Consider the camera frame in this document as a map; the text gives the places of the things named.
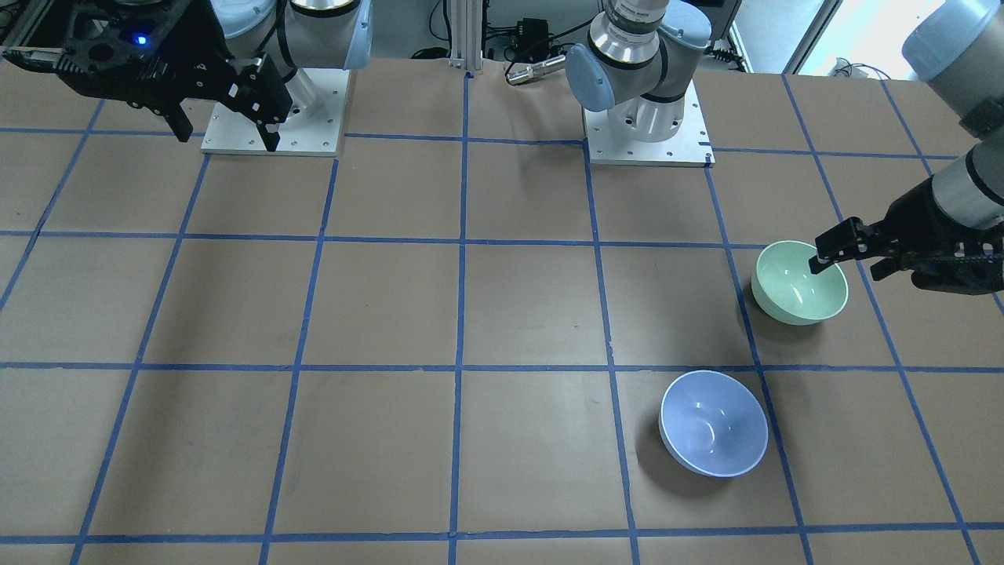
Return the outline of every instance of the square tile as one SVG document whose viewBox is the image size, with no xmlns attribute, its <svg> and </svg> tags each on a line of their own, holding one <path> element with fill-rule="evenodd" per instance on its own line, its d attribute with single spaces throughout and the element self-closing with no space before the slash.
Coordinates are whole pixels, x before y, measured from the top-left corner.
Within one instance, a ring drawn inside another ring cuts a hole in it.
<svg viewBox="0 0 1004 565">
<path fill-rule="evenodd" d="M 886 86 L 925 155 L 962 155 L 976 145 L 931 86 L 916 80 L 889 80 Z"/>
<path fill-rule="evenodd" d="M 618 365 L 750 365 L 722 249 L 603 249 L 613 359 Z"/>
<path fill-rule="evenodd" d="M 91 135 L 45 229 L 177 232 L 202 163 L 174 137 Z"/>
<path fill-rule="evenodd" d="M 721 243 L 704 169 L 592 166 L 603 241 Z"/>
<path fill-rule="evenodd" d="M 83 129 L 97 100 L 74 92 L 54 74 L 0 64 L 0 126 Z"/>
<path fill-rule="evenodd" d="M 921 291 L 906 272 L 871 288 L 905 365 L 1004 367 L 1004 348 L 992 345 L 1004 343 L 993 297 Z"/>
<path fill-rule="evenodd" d="M 878 317 L 852 263 L 840 266 L 849 290 L 843 311 L 820 324 L 789 326 L 764 314 L 753 298 L 750 281 L 760 251 L 734 249 L 732 256 L 743 284 L 760 361 L 768 365 L 894 365 Z"/>
<path fill-rule="evenodd" d="M 443 565 L 448 560 L 446 542 L 338 542 L 275 543 L 268 551 L 270 565 Z"/>
<path fill-rule="evenodd" d="M 213 115 L 215 101 L 189 98 L 182 101 L 182 109 L 196 132 L 205 131 L 206 124 L 209 123 Z M 150 108 L 143 107 L 137 109 L 120 100 L 104 100 L 101 107 L 101 114 L 94 122 L 94 129 L 111 131 L 146 131 L 171 134 L 171 127 L 164 117 L 155 115 Z M 202 145 L 202 138 L 193 136 L 188 140 L 190 145 Z"/>
<path fill-rule="evenodd" d="M 858 216 L 865 223 L 886 217 L 897 198 L 924 182 L 928 173 L 920 159 L 882 159 L 865 157 L 820 157 L 829 186 L 845 217 Z M 938 171 L 950 161 L 932 161 Z M 836 225 L 833 220 L 822 231 Z"/>
<path fill-rule="evenodd" d="M 817 151 L 917 154 L 877 80 L 788 80 Z"/>
<path fill-rule="evenodd" d="M 863 532 L 809 536 L 812 558 L 827 565 L 972 565 L 960 532 Z"/>
<path fill-rule="evenodd" d="M 457 245 L 324 244 L 305 363 L 453 365 Z"/>
<path fill-rule="evenodd" d="M 327 234 L 459 237 L 461 153 L 459 142 L 346 137 Z"/>
<path fill-rule="evenodd" d="M 315 244 L 182 244 L 144 360 L 292 363 Z"/>
<path fill-rule="evenodd" d="M 258 562 L 261 544 L 106 544 L 87 545 L 80 565 L 252 565 Z"/>
<path fill-rule="evenodd" d="M 631 563 L 628 538 L 476 540 L 457 543 L 457 565 L 616 565 Z"/>
<path fill-rule="evenodd" d="M 826 185 L 808 155 L 720 153 L 711 176 L 733 243 L 815 241 L 836 223 Z"/>
<path fill-rule="evenodd" d="M 0 370 L 0 535 L 75 536 L 129 371 Z M 0 545 L 0 561 L 6 561 Z"/>
<path fill-rule="evenodd" d="M 606 373 L 465 373 L 465 532 L 628 526 Z"/>
<path fill-rule="evenodd" d="M 667 451 L 659 433 L 663 395 L 681 373 L 617 373 L 620 418 L 639 528 L 794 526 L 773 437 L 750 473 L 724 481 L 692 473 Z M 756 373 L 734 373 L 763 405 Z"/>
<path fill-rule="evenodd" d="M 0 237 L 0 289 L 7 288 L 7 282 L 17 270 L 17 263 L 21 262 L 24 255 L 24 248 L 28 244 L 28 237 Z"/>
<path fill-rule="evenodd" d="M 953 522 L 897 373 L 768 373 L 806 524 Z"/>
<path fill-rule="evenodd" d="M 263 531 L 289 378 L 140 373 L 90 533 Z"/>
<path fill-rule="evenodd" d="M 981 563 L 1004 563 L 1004 532 L 969 531 Z"/>
<path fill-rule="evenodd" d="M 468 245 L 464 362 L 605 365 L 591 247 Z"/>
<path fill-rule="evenodd" d="M 331 161 L 214 155 L 189 233 L 317 235 Z"/>
<path fill-rule="evenodd" d="M 0 545 L 0 562 L 31 565 L 65 565 L 73 554 L 71 545 Z"/>
<path fill-rule="evenodd" d="M 798 536 L 722 536 L 642 538 L 643 565 L 802 565 L 805 552 Z"/>
<path fill-rule="evenodd" d="M 42 237 L 0 316 L 0 359 L 132 363 L 172 241 Z"/>
<path fill-rule="evenodd" d="M 963 518 L 1004 522 L 1004 378 L 911 373 L 910 382 Z"/>
<path fill-rule="evenodd" d="M 698 72 L 694 83 L 715 147 L 809 148 L 779 75 Z"/>
<path fill-rule="evenodd" d="M 484 61 L 470 83 L 470 134 L 514 139 L 580 139 L 582 106 L 562 74 L 518 87 L 505 81 L 507 62 Z"/>
<path fill-rule="evenodd" d="M 352 72 L 350 88 L 346 131 L 463 133 L 464 71 L 445 60 L 370 59 Z"/>
<path fill-rule="evenodd" d="M 582 148 L 472 144 L 467 235 L 592 239 Z"/>
<path fill-rule="evenodd" d="M 34 230 L 80 135 L 0 132 L 0 229 Z"/>
<path fill-rule="evenodd" d="M 453 404 L 452 373 L 301 374 L 275 531 L 449 530 Z"/>
</svg>

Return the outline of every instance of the metal base plate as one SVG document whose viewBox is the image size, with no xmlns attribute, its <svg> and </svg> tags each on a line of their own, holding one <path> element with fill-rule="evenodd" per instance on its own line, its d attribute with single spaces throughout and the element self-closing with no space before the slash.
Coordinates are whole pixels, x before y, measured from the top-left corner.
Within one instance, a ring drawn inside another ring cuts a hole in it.
<svg viewBox="0 0 1004 565">
<path fill-rule="evenodd" d="M 596 165 L 704 167 L 715 163 L 704 113 L 691 81 L 687 87 L 687 112 L 677 134 L 663 142 L 643 142 L 629 136 L 630 129 L 606 111 L 583 109 L 589 162 Z"/>
<path fill-rule="evenodd" d="M 265 151 L 250 119 L 217 103 L 202 139 L 203 153 L 227 155 L 296 155 L 337 157 L 344 130 L 349 71 L 340 68 L 304 68 L 317 88 L 316 106 L 290 113 L 279 125 L 279 147 Z"/>
</svg>

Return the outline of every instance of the blue plastic cover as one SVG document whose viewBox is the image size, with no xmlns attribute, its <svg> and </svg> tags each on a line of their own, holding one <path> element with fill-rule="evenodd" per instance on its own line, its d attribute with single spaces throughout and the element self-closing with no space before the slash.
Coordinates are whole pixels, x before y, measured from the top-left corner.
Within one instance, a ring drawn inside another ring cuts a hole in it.
<svg viewBox="0 0 1004 565">
<path fill-rule="evenodd" d="M 373 42 L 373 26 L 370 21 L 369 0 L 362 0 L 355 18 L 355 31 L 348 43 L 344 68 L 362 68 L 369 64 L 369 50 Z"/>
<path fill-rule="evenodd" d="M 578 103 L 589 111 L 603 111 L 613 107 L 613 87 L 596 55 L 578 43 L 565 55 L 565 76 L 571 93 Z"/>
<path fill-rule="evenodd" d="M 946 0 L 903 44 L 903 56 L 927 82 L 976 41 L 1000 8 L 1000 0 Z"/>
<path fill-rule="evenodd" d="M 227 39 L 258 25 L 275 8 L 275 0 L 212 0 L 211 3 Z"/>
<path fill-rule="evenodd" d="M 704 49 L 711 40 L 711 21 L 700 9 L 671 0 L 661 25 L 674 41 L 692 49 Z"/>
</svg>

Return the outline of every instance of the tiled surface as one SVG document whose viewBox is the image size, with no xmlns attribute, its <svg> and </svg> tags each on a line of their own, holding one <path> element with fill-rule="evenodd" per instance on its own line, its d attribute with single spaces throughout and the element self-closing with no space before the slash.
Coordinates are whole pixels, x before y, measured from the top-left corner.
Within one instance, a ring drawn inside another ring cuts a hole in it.
<svg viewBox="0 0 1004 565">
<path fill-rule="evenodd" d="M 335 166 L 0 64 L 0 562 L 1001 560 L 995 301 L 846 264 L 788 328 L 748 291 L 831 194 L 874 221 L 927 176 L 883 84 L 702 74 L 714 168 L 587 169 L 561 76 L 501 70 L 373 61 Z M 969 145 L 887 86 L 925 155 Z M 767 410 L 750 474 L 663 448 L 692 367 Z"/>
</svg>

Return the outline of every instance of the blue bowl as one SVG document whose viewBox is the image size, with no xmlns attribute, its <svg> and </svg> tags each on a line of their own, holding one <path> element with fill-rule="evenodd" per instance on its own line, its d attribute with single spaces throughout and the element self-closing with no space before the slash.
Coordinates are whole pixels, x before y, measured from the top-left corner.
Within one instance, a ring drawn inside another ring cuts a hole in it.
<svg viewBox="0 0 1004 565">
<path fill-rule="evenodd" d="M 748 473 L 767 451 L 767 417 L 742 383 L 715 371 L 673 381 L 659 412 L 663 444 L 680 465 L 708 477 Z"/>
</svg>

